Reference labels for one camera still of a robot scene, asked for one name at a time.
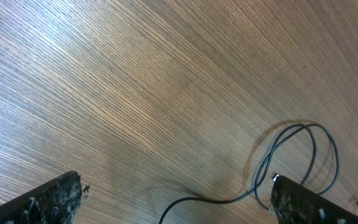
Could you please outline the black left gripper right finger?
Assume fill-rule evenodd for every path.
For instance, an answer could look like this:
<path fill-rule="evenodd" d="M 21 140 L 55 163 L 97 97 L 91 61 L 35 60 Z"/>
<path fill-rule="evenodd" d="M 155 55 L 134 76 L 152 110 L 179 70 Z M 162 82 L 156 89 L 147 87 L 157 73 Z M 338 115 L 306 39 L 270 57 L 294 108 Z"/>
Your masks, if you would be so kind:
<path fill-rule="evenodd" d="M 283 176 L 273 178 L 269 213 L 279 224 L 358 224 L 358 216 Z"/>

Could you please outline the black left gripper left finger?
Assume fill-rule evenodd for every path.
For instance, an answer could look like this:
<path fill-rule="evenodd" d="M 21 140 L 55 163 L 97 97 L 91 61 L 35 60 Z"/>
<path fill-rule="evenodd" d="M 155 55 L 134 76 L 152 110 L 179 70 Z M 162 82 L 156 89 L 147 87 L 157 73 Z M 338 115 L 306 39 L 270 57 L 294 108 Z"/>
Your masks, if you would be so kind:
<path fill-rule="evenodd" d="M 90 186 L 68 171 L 0 205 L 0 224 L 72 224 Z"/>

